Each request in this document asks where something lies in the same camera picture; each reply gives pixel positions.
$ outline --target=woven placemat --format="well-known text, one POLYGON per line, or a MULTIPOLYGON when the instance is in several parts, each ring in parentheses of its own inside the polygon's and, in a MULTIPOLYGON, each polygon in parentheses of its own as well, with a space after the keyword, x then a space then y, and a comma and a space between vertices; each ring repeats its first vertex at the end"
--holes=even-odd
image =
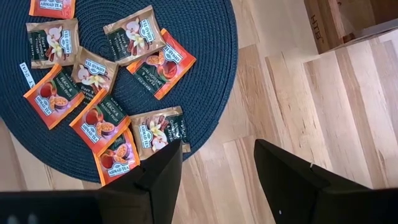
MULTIPOLYGON (((197 58, 193 68, 160 101, 125 67, 119 69, 113 96, 128 114, 181 106, 192 152, 210 137, 233 86, 238 57, 236 21, 229 0, 76 0, 80 44, 112 60, 103 26, 153 5, 159 26, 166 28, 197 58)), ((50 167, 72 177, 98 182, 91 151, 69 127, 79 106, 49 131, 23 98, 29 85, 19 64, 30 68, 26 22, 55 19, 28 15, 29 1, 4 0, 0 9, 0 115, 21 144, 50 167)), ((49 71, 30 70, 37 83, 49 71)))

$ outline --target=white label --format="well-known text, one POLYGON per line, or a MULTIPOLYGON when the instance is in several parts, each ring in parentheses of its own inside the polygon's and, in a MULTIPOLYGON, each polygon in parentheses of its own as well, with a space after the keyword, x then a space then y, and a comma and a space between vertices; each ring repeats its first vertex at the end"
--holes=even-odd
POLYGON ((155 34, 152 31, 150 22, 148 19, 144 19, 141 23, 141 28, 139 29, 139 34, 146 39, 147 42, 152 42, 155 40, 155 34))
POLYGON ((166 46, 163 48, 163 53, 164 58, 169 62, 175 62, 178 64, 182 61, 182 56, 169 44, 166 44, 166 46))
POLYGON ((108 175, 110 177, 114 177, 117 175, 125 174, 130 171, 130 167, 128 163, 125 164, 120 164, 120 163, 115 163, 112 165, 112 168, 108 169, 108 175))
POLYGON ((33 86, 36 85, 35 81, 32 78, 32 74, 30 74, 29 69, 27 68, 26 63, 19 64, 19 67, 21 68, 22 72, 24 73, 24 76, 26 78, 27 84, 29 85, 30 88, 33 88, 33 86))
POLYGON ((35 102, 39 106, 39 108, 43 111, 44 115, 50 116, 52 110, 50 109, 50 102, 46 98, 42 98, 41 96, 36 96, 35 102))
POLYGON ((62 1, 56 0, 40 0, 41 9, 62 10, 62 1))
POLYGON ((72 37, 70 36, 70 30, 62 31, 60 45, 63 48, 65 54, 72 54, 72 37))
POLYGON ((90 59, 86 59, 85 67, 88 68, 88 71, 92 75, 99 75, 99 74, 104 75, 106 71, 106 67, 104 65, 96 63, 90 59))
POLYGON ((93 143, 97 143, 100 140, 100 137, 97 135, 97 129, 93 125, 84 123, 81 129, 93 143))
POLYGON ((151 148, 150 142, 152 141, 154 135, 152 132, 148 131, 146 125, 139 126, 139 135, 141 137, 142 147, 144 149, 151 148))

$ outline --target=orange tea packet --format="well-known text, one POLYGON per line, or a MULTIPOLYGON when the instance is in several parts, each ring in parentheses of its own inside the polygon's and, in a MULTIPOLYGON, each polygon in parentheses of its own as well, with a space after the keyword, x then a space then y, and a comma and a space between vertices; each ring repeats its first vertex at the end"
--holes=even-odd
POLYGON ((182 140, 182 152, 191 151, 181 107, 133 115, 130 119, 140 160, 149 158, 176 139, 182 140))
POLYGON ((117 74, 118 65, 116 63, 79 47, 73 65, 72 79, 83 90, 86 102, 91 101, 103 88, 111 92, 117 74))
POLYGON ((161 34, 166 47, 127 67, 158 100, 173 88, 196 61, 167 30, 162 29, 161 34))
POLYGON ((32 68, 73 65, 79 47, 77 19, 27 23, 32 68))
POLYGON ((30 0, 29 15, 72 19, 75 15, 75 0, 30 0))
POLYGON ((129 65, 165 46, 152 6, 104 26, 114 61, 129 65))
POLYGON ((49 129, 54 128, 84 99, 84 94, 74 84, 70 74, 55 64, 46 76, 24 97, 33 106, 49 129))
POLYGON ((130 122, 126 112, 103 88, 69 126, 95 155, 101 155, 130 122))
POLYGON ((104 186, 140 164, 130 129, 126 129, 100 156, 94 155, 101 185, 104 186))

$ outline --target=hardwood floor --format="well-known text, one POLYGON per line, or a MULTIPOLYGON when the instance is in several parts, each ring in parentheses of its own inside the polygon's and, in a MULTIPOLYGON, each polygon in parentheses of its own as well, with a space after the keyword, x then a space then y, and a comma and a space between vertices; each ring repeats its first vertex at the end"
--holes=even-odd
MULTIPOLYGON (((374 189, 398 187, 398 31, 318 55, 303 0, 232 0, 239 63, 212 137, 183 163, 174 223, 274 223, 254 140, 374 189)), ((0 122, 0 190, 95 189, 0 122)))

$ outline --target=vanilla flower illustration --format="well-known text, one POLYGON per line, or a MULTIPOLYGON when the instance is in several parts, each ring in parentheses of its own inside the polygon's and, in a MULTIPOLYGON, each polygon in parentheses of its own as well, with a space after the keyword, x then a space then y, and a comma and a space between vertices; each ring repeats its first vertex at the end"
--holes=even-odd
POLYGON ((132 40, 134 40, 134 47, 139 46, 142 49, 145 47, 145 40, 139 34, 134 34, 132 40))
POLYGON ((106 83, 104 78, 99 75, 92 75, 92 76, 82 80, 81 82, 84 85, 94 84, 95 87, 97 87, 97 88, 99 88, 99 87, 103 88, 103 84, 106 83))
POLYGON ((139 19, 137 18, 135 21, 127 23, 126 29, 127 37, 132 39, 131 37, 139 31, 139 19))
POLYGON ((58 42, 49 43, 50 46, 53 48, 51 50, 51 54, 55 54, 58 58, 62 57, 62 48, 58 42))

